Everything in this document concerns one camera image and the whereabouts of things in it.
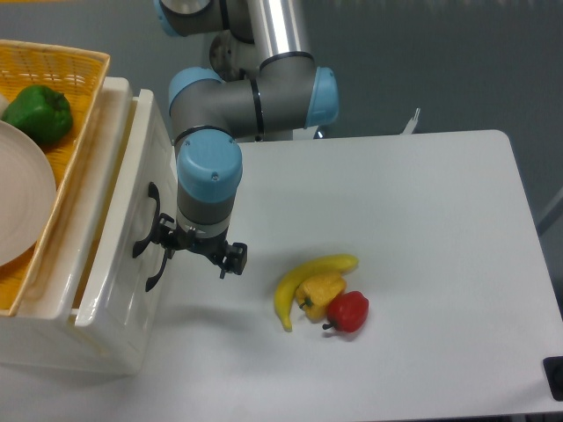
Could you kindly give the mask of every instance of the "gray floor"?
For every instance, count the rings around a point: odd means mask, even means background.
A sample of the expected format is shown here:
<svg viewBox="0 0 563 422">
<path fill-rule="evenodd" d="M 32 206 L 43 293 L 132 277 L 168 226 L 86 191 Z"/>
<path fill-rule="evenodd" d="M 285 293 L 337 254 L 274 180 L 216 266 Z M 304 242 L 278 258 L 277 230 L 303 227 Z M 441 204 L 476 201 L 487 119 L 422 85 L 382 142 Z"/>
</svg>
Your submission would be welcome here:
<svg viewBox="0 0 563 422">
<path fill-rule="evenodd" d="M 563 186 L 563 1 L 306 0 L 313 53 L 341 104 L 330 136 L 500 129 L 534 217 Z M 151 0 L 0 4 L 0 38 L 104 51 L 111 76 L 164 110 L 179 70 L 207 66 L 209 36 L 167 37 Z M 563 303 L 563 222 L 542 239 Z"/>
</svg>

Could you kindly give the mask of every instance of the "yellow basket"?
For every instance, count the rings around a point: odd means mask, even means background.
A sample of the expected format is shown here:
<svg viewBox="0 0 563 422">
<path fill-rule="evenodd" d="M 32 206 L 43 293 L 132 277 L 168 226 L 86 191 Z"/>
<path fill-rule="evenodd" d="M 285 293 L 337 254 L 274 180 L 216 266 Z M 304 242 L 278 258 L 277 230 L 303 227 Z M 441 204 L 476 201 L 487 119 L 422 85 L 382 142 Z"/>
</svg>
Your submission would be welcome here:
<svg viewBox="0 0 563 422">
<path fill-rule="evenodd" d="M 0 266 L 0 317 L 13 316 L 26 289 L 33 284 L 42 252 L 67 195 L 75 162 L 84 147 L 91 119 L 109 67 L 103 53 L 71 47 L 0 40 L 0 93 L 12 101 L 30 84 L 43 84 L 64 93 L 70 102 L 73 127 L 55 146 L 42 148 L 55 174 L 57 194 L 48 222 L 34 247 Z"/>
</svg>

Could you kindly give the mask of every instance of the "yellow banana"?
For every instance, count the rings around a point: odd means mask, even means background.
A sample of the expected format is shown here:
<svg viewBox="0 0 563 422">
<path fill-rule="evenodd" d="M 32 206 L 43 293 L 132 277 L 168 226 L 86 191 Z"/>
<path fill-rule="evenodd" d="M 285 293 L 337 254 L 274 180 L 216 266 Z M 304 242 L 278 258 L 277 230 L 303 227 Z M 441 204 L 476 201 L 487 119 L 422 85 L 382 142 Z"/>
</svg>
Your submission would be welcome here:
<svg viewBox="0 0 563 422">
<path fill-rule="evenodd" d="M 329 271 L 346 273 L 353 270 L 358 265 L 358 262 L 357 257 L 346 253 L 327 255 L 307 261 L 286 273 L 274 294 L 275 313 L 280 318 L 283 329 L 285 331 L 292 330 L 289 312 L 291 311 L 291 304 L 293 303 L 296 289 L 303 281 L 313 275 Z"/>
</svg>

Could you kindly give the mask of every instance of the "white table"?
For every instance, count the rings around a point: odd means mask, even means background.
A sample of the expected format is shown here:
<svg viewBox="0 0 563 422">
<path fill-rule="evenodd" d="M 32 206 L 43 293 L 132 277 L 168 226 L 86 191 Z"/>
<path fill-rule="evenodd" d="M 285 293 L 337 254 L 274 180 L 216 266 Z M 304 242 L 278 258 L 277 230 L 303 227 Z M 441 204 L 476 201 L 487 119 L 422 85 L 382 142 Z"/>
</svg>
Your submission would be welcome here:
<svg viewBox="0 0 563 422">
<path fill-rule="evenodd" d="M 563 324 L 499 132 L 246 144 L 230 241 L 243 276 L 178 253 L 136 377 L 0 367 L 0 420 L 365 421 L 563 411 L 542 359 Z M 334 252 L 370 300 L 327 334 L 279 277 Z"/>
</svg>

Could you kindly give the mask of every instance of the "metal tube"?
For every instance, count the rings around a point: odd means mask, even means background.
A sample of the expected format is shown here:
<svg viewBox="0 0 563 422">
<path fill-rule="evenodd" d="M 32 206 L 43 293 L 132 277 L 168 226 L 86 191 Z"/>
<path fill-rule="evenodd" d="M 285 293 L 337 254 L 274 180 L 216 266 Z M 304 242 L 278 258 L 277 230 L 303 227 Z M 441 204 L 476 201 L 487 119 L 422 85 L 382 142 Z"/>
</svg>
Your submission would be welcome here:
<svg viewBox="0 0 563 422">
<path fill-rule="evenodd" d="M 299 0 L 248 0 L 260 62 L 284 53 L 309 53 Z"/>
<path fill-rule="evenodd" d="M 174 13 L 193 15 L 209 6 L 211 0 L 162 0 L 162 4 Z"/>
</svg>

